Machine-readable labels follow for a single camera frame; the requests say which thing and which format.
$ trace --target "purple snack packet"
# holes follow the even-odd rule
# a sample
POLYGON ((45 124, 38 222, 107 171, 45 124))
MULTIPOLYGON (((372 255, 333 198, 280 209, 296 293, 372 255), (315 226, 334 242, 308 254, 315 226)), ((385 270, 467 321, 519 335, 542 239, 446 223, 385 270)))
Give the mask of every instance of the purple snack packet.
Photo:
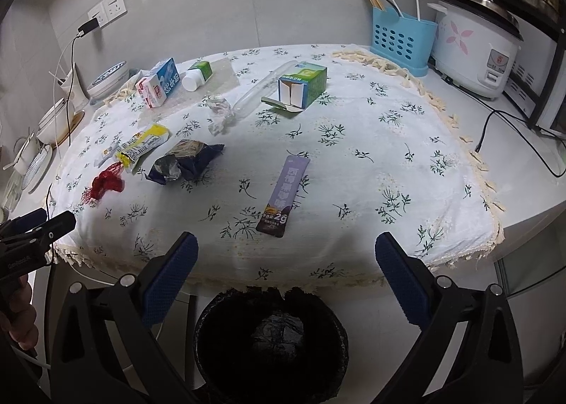
POLYGON ((283 236, 296 191, 299 189, 309 161, 310 159, 303 156, 289 155, 287 157, 270 201, 265 206, 265 211, 255 227, 257 231, 278 238, 283 236))

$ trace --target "white ceramic bowl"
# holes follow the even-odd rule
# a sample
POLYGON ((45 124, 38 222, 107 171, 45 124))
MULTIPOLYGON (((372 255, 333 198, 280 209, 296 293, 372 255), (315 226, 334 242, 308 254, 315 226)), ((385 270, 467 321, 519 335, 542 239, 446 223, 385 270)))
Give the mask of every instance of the white ceramic bowl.
MULTIPOLYGON (((73 123, 75 116, 75 106, 73 101, 69 100, 69 123, 73 123)), ((44 117, 39 122, 39 132, 37 138, 44 144, 55 144, 65 134, 69 132, 67 127, 67 106, 64 104, 64 99, 61 99, 55 104, 55 107, 49 109, 44 117)))
POLYGON ((32 137, 22 145, 18 155, 16 155, 16 164, 13 165, 13 168, 23 176, 38 153, 39 142, 35 135, 32 135, 32 137))

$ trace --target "black garbage bag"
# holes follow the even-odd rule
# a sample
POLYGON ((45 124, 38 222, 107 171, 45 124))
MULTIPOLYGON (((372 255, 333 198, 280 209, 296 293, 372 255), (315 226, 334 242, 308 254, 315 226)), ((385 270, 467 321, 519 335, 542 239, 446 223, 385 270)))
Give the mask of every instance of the black garbage bag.
POLYGON ((210 402, 316 404, 338 393, 348 363, 336 315, 299 288, 218 294, 195 328, 195 360, 210 402))

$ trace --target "power adapter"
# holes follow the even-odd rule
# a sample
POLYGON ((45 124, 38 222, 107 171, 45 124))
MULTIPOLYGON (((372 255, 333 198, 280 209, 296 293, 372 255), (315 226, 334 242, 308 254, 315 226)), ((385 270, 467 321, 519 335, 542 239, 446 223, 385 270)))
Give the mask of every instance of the power adapter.
POLYGON ((92 32, 94 29, 97 29, 98 26, 98 19, 96 18, 92 18, 91 20, 86 21, 82 26, 78 28, 79 37, 84 37, 87 33, 92 32))

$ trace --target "pink flower pattern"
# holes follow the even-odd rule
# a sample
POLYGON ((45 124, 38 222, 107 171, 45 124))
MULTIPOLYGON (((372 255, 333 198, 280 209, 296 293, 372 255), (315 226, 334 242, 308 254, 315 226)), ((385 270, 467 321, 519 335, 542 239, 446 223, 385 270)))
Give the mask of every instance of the pink flower pattern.
POLYGON ((456 43, 460 49, 463 51, 465 55, 468 55, 468 47, 463 42, 462 38, 468 38, 471 34, 474 33, 473 30, 465 30, 462 33, 458 32, 458 27, 454 24, 454 21, 450 21, 450 26, 452 27, 452 32, 454 35, 449 36, 446 39, 446 43, 456 43))

